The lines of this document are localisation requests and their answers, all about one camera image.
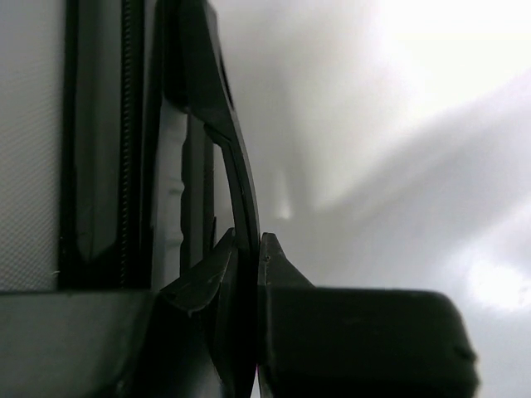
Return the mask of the dark grey hardshell suitcase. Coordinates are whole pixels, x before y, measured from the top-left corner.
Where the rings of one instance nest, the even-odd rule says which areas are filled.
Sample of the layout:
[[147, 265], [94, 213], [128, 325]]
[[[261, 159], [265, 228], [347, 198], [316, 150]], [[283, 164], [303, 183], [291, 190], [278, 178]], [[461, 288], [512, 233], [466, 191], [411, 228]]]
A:
[[207, 1], [1, 4], [1, 297], [159, 292], [233, 231], [237, 394], [260, 232]]

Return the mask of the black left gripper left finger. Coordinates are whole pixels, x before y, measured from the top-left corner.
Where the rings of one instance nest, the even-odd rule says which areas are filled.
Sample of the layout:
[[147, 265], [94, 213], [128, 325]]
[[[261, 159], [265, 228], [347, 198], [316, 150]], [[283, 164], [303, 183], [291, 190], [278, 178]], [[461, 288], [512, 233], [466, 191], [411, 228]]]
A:
[[228, 231], [159, 292], [5, 293], [4, 397], [234, 397]]

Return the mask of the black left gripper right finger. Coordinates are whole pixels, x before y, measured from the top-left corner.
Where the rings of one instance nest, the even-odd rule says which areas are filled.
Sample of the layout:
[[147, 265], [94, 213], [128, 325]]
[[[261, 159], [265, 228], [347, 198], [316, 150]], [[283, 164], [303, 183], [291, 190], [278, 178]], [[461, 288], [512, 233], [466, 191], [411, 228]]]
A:
[[433, 291], [317, 287], [261, 239], [264, 397], [472, 397], [480, 378], [457, 307]]

